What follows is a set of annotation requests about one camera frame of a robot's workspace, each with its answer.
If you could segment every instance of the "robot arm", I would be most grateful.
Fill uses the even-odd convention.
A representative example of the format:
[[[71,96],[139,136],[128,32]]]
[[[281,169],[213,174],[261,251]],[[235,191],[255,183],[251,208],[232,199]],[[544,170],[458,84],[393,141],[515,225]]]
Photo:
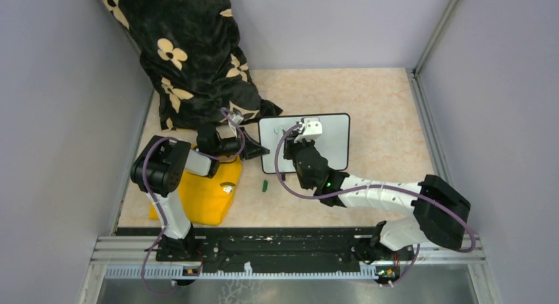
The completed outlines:
[[[320,200],[328,206],[374,207],[405,215],[404,219],[377,225],[378,242],[392,251],[426,241],[452,250],[461,247],[464,228],[447,213],[413,195],[425,195],[467,221],[470,203],[444,180],[426,175],[416,183],[385,183],[333,170],[314,147],[321,133],[318,119],[306,118],[301,128],[285,140],[283,157],[293,161],[302,188],[315,189],[315,196],[348,190]],[[395,189],[407,190],[408,194]]]
[[[143,182],[142,170],[150,149],[159,143],[146,167],[148,184],[154,197],[148,193]],[[212,177],[216,174],[219,161],[211,160],[193,150],[191,144],[154,136],[131,169],[131,181],[145,192],[162,221],[165,233],[162,236],[163,248],[177,260],[187,260],[194,253],[194,232],[192,224],[185,215],[179,197],[179,182],[183,172]]]

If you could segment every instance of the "gray wall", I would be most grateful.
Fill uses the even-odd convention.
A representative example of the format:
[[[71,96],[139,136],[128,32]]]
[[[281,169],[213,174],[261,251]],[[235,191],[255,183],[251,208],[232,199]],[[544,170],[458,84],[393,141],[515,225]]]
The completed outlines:
[[[2,303],[74,303],[150,84],[99,0],[0,0]]]
[[[231,0],[252,69],[414,67],[449,0]]]
[[[557,303],[559,0],[463,0],[421,75],[505,303]]]

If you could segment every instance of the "cable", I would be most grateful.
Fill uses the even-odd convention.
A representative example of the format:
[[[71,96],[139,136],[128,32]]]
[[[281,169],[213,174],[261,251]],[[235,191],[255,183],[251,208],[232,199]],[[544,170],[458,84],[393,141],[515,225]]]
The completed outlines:
[[[242,132],[242,130],[239,128],[239,126],[234,123],[229,116],[227,116],[228,114],[231,114],[231,111],[229,111],[228,109],[222,107],[220,109],[221,114],[227,119],[228,122],[230,122],[233,126],[235,126],[235,128],[238,130],[239,134],[241,135],[241,147],[239,149],[239,151],[228,157],[228,158],[217,158],[217,157],[213,157],[210,156],[209,154],[203,154],[201,152],[198,152],[199,154],[208,157],[210,159],[215,159],[215,160],[219,160],[219,161],[226,161],[226,160],[231,160],[233,158],[237,158],[237,156],[243,151],[243,148],[245,147],[245,136]],[[144,182],[144,186],[146,187],[146,190],[148,191],[149,195],[152,197],[152,200],[154,202],[155,207],[158,209],[159,214],[161,215],[161,221],[163,222],[163,226],[161,228],[161,231],[159,232],[159,235],[157,236],[156,240],[154,241],[154,243],[148,248],[148,253],[146,254],[146,258],[144,259],[144,262],[142,263],[142,270],[140,272],[140,277],[142,278],[142,283],[144,284],[144,287],[151,293],[155,294],[155,295],[170,295],[172,293],[175,293],[177,291],[177,286],[174,285],[169,291],[167,292],[158,292],[158,291],[154,291],[152,290],[149,286],[148,283],[146,281],[145,275],[146,275],[146,265],[148,263],[148,259],[150,258],[150,255],[152,253],[152,251],[155,249],[155,247],[159,244],[161,238],[163,237],[163,234],[165,233],[165,230],[167,229],[167,226],[169,225],[169,221],[167,220],[167,216],[165,215],[165,212],[163,211],[163,208],[161,208],[161,204],[159,202],[159,200],[157,199],[155,193],[153,192],[152,188],[150,187],[150,185],[148,184],[148,176],[147,176],[147,169],[148,169],[148,162],[150,161],[150,158],[152,157],[152,154],[154,153],[154,151],[160,146],[161,143],[167,141],[167,140],[173,140],[173,141],[179,141],[178,139],[176,139],[175,137],[163,137],[159,140],[157,140],[153,146],[148,150],[148,153],[146,154],[146,157],[144,159],[144,164],[142,165],[142,181]]]
[[[214,160],[218,160],[218,161],[228,161],[228,160],[231,160],[231,159],[233,159],[233,158],[236,158],[239,154],[241,154],[241,152],[243,152],[243,150],[245,149],[245,143],[246,143],[246,141],[245,141],[245,135],[243,134],[243,131],[241,130],[241,128],[240,128],[234,121],[232,121],[232,120],[229,118],[229,116],[228,116],[228,115],[231,115],[232,112],[229,111],[229,110],[228,110],[227,108],[225,108],[225,107],[222,107],[222,108],[220,109],[220,112],[221,112],[221,114],[227,119],[227,121],[228,121],[229,123],[231,123],[231,124],[236,128],[236,130],[239,132],[239,135],[241,136],[241,147],[239,148],[239,151],[237,151],[236,154],[234,154],[234,155],[232,155],[232,156],[230,156],[230,157],[227,157],[227,158],[214,157],[214,156],[211,156],[211,155],[209,155],[209,154],[203,154],[203,153],[201,153],[201,152],[198,152],[198,153],[201,154],[201,155],[203,155],[204,157],[208,157],[209,159],[214,159]]]
[[[161,238],[163,237],[163,234],[165,233],[165,230],[167,229],[167,226],[169,225],[169,221],[167,220],[167,216],[165,215],[165,212],[163,211],[163,208],[161,208],[161,204],[160,204],[159,200],[157,199],[155,193],[153,192],[152,188],[148,184],[148,176],[147,176],[146,172],[147,172],[147,169],[148,169],[148,162],[150,161],[150,158],[152,157],[152,154],[154,153],[155,149],[157,149],[161,143],[163,143],[167,140],[178,141],[174,137],[164,137],[164,138],[161,138],[158,141],[156,141],[156,143],[154,143],[154,145],[149,149],[148,153],[146,154],[146,158],[144,159],[144,165],[142,166],[142,181],[144,182],[144,186],[146,187],[146,190],[148,191],[148,193],[152,197],[152,200],[155,203],[156,208],[159,210],[159,214],[161,215],[161,221],[163,222],[163,226],[161,228],[161,231],[159,232],[159,235],[157,236],[154,243],[148,248],[148,253],[146,254],[146,258],[144,259],[144,263],[142,263],[142,270],[140,272],[140,277],[142,278],[142,283],[144,284],[144,287],[150,293],[155,294],[155,295],[170,295],[170,294],[173,294],[177,291],[177,286],[176,285],[174,285],[167,292],[154,291],[148,286],[148,282],[146,281],[146,277],[145,277],[145,275],[146,275],[146,264],[148,263],[148,259],[150,258],[150,254],[152,253],[154,248],[159,244]]]
[[[415,264],[415,261],[417,260],[417,256],[419,256],[419,244],[417,244],[417,247],[415,247],[415,253],[413,254],[413,258],[411,259],[409,266],[407,266],[407,268],[403,271],[403,273],[400,274],[398,280],[393,281],[392,284],[379,284],[379,286],[394,287],[396,284],[400,283],[403,280],[403,278],[407,275],[407,273],[410,271],[411,267]]]
[[[421,200],[427,201],[428,203],[430,203],[432,205],[435,205],[437,208],[439,208],[443,212],[447,213],[447,215],[449,215],[455,221],[457,221],[462,227],[464,227],[464,230],[468,233],[468,236],[470,237],[471,245],[470,245],[470,247],[468,247],[466,249],[457,250],[457,252],[459,252],[459,253],[470,253],[471,251],[473,251],[475,249],[475,234],[474,234],[473,229],[468,224],[466,224],[466,222],[464,222],[460,218],[460,216],[458,216],[455,212],[452,212],[451,210],[446,208],[446,206],[440,204],[439,202],[433,200],[430,197],[424,196],[423,194],[415,193],[413,191],[410,191],[410,190],[407,190],[407,189],[402,189],[400,187],[393,187],[391,185],[379,185],[379,184],[361,185],[359,187],[352,187],[350,189],[341,190],[341,191],[337,191],[337,192],[333,192],[333,193],[328,193],[328,194],[325,194],[325,195],[317,195],[315,197],[310,197],[308,195],[302,195],[302,194],[299,194],[299,193],[295,192],[294,190],[290,189],[287,186],[287,184],[285,184],[285,182],[281,179],[280,168],[278,166],[278,160],[279,160],[279,156],[280,156],[279,151],[280,151],[281,146],[284,144],[286,138],[291,134],[291,132],[293,132],[295,129],[298,129],[300,127],[301,127],[301,124],[296,124],[296,125],[292,126],[291,128],[289,128],[283,134],[283,136],[279,140],[278,147],[276,148],[276,155],[274,156],[274,168],[276,169],[276,177],[278,177],[279,183],[283,186],[283,188],[285,190],[287,190],[287,192],[291,193],[292,195],[294,195],[296,197],[304,198],[304,199],[308,199],[308,200],[322,200],[324,198],[335,197],[335,196],[345,194],[345,193],[350,193],[350,192],[355,192],[355,191],[360,191],[360,190],[367,190],[367,189],[380,189],[381,187],[383,187],[384,189],[393,190],[393,191],[396,191],[396,192],[411,195],[413,197],[417,197]]]

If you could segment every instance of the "floral patterned fabric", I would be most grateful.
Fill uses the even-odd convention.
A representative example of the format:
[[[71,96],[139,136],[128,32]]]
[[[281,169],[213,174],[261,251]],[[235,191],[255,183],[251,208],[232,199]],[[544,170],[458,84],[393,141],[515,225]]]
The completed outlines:
[[[163,129],[224,123],[221,107],[245,122],[281,113],[250,78],[229,0],[102,1],[142,50]]]

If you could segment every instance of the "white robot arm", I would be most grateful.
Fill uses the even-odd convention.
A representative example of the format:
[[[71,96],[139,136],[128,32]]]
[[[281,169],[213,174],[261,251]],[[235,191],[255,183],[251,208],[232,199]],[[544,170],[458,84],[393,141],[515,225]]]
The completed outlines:
[[[373,207],[403,214],[405,217],[401,220],[377,225],[380,228],[378,242],[392,251],[427,241],[452,250],[460,249],[465,229],[459,221],[418,199],[422,195],[428,197],[464,223],[467,221],[470,203],[438,176],[426,175],[424,181],[416,183],[387,183],[333,170],[314,147],[314,141],[322,134],[322,125],[316,117],[303,118],[298,127],[286,134],[282,138],[283,158],[293,161],[300,186],[315,190],[314,197],[289,190],[291,194],[319,198],[328,206]]]

